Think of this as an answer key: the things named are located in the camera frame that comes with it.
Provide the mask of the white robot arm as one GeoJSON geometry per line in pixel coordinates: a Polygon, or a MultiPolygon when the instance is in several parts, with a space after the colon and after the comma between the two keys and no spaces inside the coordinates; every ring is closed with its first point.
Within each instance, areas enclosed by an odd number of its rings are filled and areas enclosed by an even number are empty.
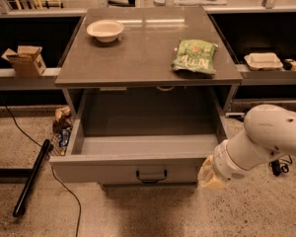
{"type": "Polygon", "coordinates": [[[225,139],[203,162],[200,185],[224,189],[254,167],[284,155],[296,157],[296,113],[275,105],[259,105],[244,118],[243,130],[225,139]]]}

